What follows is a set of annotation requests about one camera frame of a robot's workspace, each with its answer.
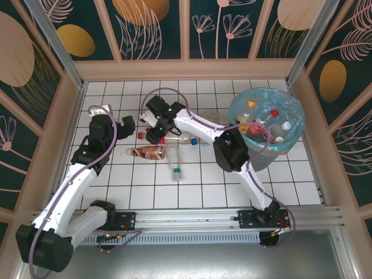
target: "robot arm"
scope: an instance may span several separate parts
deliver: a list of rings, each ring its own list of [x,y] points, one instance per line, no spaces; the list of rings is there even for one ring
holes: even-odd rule
[[[189,115],[182,104],[175,102],[169,106],[158,96],[154,96],[146,106],[149,110],[140,118],[152,126],[146,134],[150,143],[157,144],[168,132],[180,133],[183,130],[212,144],[217,164],[223,170],[232,172],[239,178],[252,201],[258,220],[264,224],[271,220],[280,205],[256,186],[257,184],[261,189],[264,189],[252,165],[247,164],[249,160],[248,147],[237,128],[218,130],[225,128],[225,126],[214,124],[192,112]]]
[[[111,112],[110,106],[103,106]],[[59,198],[54,210],[50,212],[57,196],[70,181],[71,177],[84,166],[95,161],[107,152],[113,139],[113,123],[102,109],[91,111],[90,134],[75,151],[71,160],[72,165],[67,171],[66,178],[61,183],[56,194],[48,203],[42,213],[32,222],[30,226],[21,225],[16,233],[16,240],[22,261],[29,262],[31,244],[36,233],[47,221],[40,236],[37,239],[33,263],[49,270],[60,272],[69,263],[73,251],[77,245],[94,230],[100,227],[111,228],[116,220],[115,205],[104,201],[95,201],[90,207],[74,221],[70,222],[76,205],[81,201],[85,191],[97,179],[103,167],[109,161],[111,152],[108,152],[100,161],[91,168],[83,170],[67,187]],[[117,127],[117,140],[133,135],[135,124],[131,116],[123,118],[124,125],[115,123]]]

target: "bottle label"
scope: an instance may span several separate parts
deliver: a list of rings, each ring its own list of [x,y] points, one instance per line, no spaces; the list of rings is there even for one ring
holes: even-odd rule
[[[249,131],[253,134],[253,135],[256,135],[258,134],[259,132],[261,132],[263,129],[258,126],[258,125],[251,125],[249,127]]]

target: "cable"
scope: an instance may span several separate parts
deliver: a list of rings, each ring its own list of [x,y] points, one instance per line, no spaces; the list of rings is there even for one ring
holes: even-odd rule
[[[269,195],[267,192],[265,192],[261,187],[260,185],[258,185],[257,181],[255,180],[255,178],[253,177],[252,173],[251,173],[251,170],[249,168],[249,165],[258,157],[260,156],[268,147],[269,147],[269,144],[270,144],[270,141],[272,139],[272,136],[269,132],[269,130],[262,124],[260,123],[253,123],[253,122],[246,122],[246,123],[240,123],[240,124],[236,124],[236,125],[233,125],[233,126],[228,126],[228,127],[224,127],[224,128],[217,128],[215,126],[212,126],[212,125],[209,125],[207,123],[205,123],[204,121],[202,120],[199,120],[195,117],[193,117],[191,111],[190,111],[190,108],[189,108],[189,105],[188,105],[188,101],[185,97],[184,94],[182,94],[180,91],[176,90],[176,89],[173,89],[173,88],[170,88],[170,87],[160,87],[160,88],[157,88],[157,89],[154,89],[152,91],[150,91],[144,98],[144,100],[142,101],[142,104],[141,104],[141,115],[144,114],[144,105],[145,105],[145,102],[147,100],[147,98],[155,93],[156,91],[160,91],[160,90],[171,90],[173,92],[176,92],[177,94],[179,94],[179,96],[181,96],[184,100],[185,100],[185,106],[186,106],[186,111],[188,113],[188,115],[194,119],[197,123],[201,124],[201,125],[204,125],[205,127],[207,128],[210,128],[210,129],[214,129],[214,130],[217,130],[217,131],[227,131],[227,130],[231,130],[231,129],[234,129],[234,128],[237,128],[239,126],[246,126],[246,125],[257,125],[259,127],[261,127],[267,134],[267,140],[266,140],[266,143],[265,143],[265,146],[263,147],[263,149],[261,149],[257,154],[255,154],[254,156],[252,156],[251,158],[249,158],[247,164],[246,164],[246,168],[247,168],[247,172],[251,178],[251,180],[253,181],[254,185],[257,187],[257,189],[263,193],[265,196],[267,196],[268,198],[272,199],[273,201],[279,203],[280,206],[284,207],[285,210],[288,211],[288,213],[291,215],[291,218],[293,220],[293,232],[291,234],[291,237],[283,244],[280,244],[280,245],[277,245],[277,246],[273,246],[273,248],[279,248],[279,247],[282,247],[288,243],[290,243],[293,239],[293,237],[295,236],[295,233],[296,233],[296,220],[295,220],[295,216],[293,215],[292,211],[288,208],[288,206],[286,206],[285,204],[283,204],[282,202],[280,202],[278,199],[274,198],[273,196]]]
[[[40,236],[40,234],[42,232],[42,229],[45,227],[45,225],[47,224],[47,222],[49,222],[48,219],[50,219],[50,216],[52,215],[54,208],[56,208],[59,200],[62,198],[63,194],[66,192],[66,190],[68,189],[68,187],[72,184],[72,182],[74,181],[74,179],[79,174],[81,174],[84,170],[89,169],[90,167],[92,167],[93,165],[95,165],[96,163],[98,163],[100,160],[102,160],[107,154],[109,154],[111,152],[111,150],[115,146],[116,138],[117,138],[117,127],[116,127],[116,121],[115,121],[114,117],[111,115],[111,113],[107,109],[105,109],[102,106],[98,106],[98,105],[92,105],[92,106],[90,106],[88,108],[88,112],[90,113],[90,111],[93,108],[102,109],[110,117],[111,122],[113,124],[112,125],[113,126],[113,129],[114,129],[114,134],[113,134],[112,142],[111,142],[110,146],[108,147],[108,149],[100,157],[98,157],[97,159],[95,159],[93,162],[87,164],[86,166],[82,167],[74,175],[71,176],[71,178],[68,180],[68,182],[65,183],[65,185],[62,188],[62,190],[60,191],[60,193],[56,197],[54,203],[51,205],[51,208],[49,209],[48,213],[46,214],[46,216],[44,218],[44,221],[41,223],[40,228],[36,232],[36,235],[35,235],[35,237],[34,237],[34,239],[32,241],[32,244],[31,244],[30,253],[28,255],[28,267],[30,269],[30,273],[31,273],[31,276],[32,276],[33,279],[45,279],[45,278],[47,278],[52,273],[52,270],[50,270],[50,271],[48,271],[46,273],[46,275],[44,275],[42,277],[37,276],[35,274],[35,270],[34,270],[34,265],[33,265],[34,259],[33,258],[34,258],[34,252],[35,252],[36,242],[39,239],[39,236]]]

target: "white bottle cap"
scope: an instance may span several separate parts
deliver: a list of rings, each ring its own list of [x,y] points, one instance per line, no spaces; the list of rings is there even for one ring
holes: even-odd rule
[[[289,121],[286,121],[286,122],[284,122],[284,123],[281,125],[281,127],[282,127],[282,129],[283,129],[284,131],[288,131],[288,130],[290,130],[290,129],[292,128],[292,125],[290,124]]]
[[[275,139],[275,143],[277,143],[277,144],[280,144],[283,141],[284,141],[284,139],[282,137],[276,137],[276,139]]]

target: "transparent blue bin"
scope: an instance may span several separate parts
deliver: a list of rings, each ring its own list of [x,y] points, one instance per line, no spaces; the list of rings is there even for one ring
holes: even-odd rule
[[[282,122],[287,120],[292,125],[284,142],[280,144],[270,144],[263,152],[262,156],[259,156],[252,162],[253,168],[259,171],[267,168],[277,156],[287,154],[296,144],[305,129],[305,112],[302,109],[301,103],[283,90],[253,88],[240,93],[232,100],[228,111],[228,121],[231,124],[236,124],[238,113],[246,106],[249,100],[255,101],[258,106],[255,114],[256,118],[259,118],[268,111],[277,109],[279,111],[277,121]],[[248,154],[250,157],[257,154],[265,146],[264,142],[252,141],[246,137],[244,133],[242,133],[242,136],[248,146]]]

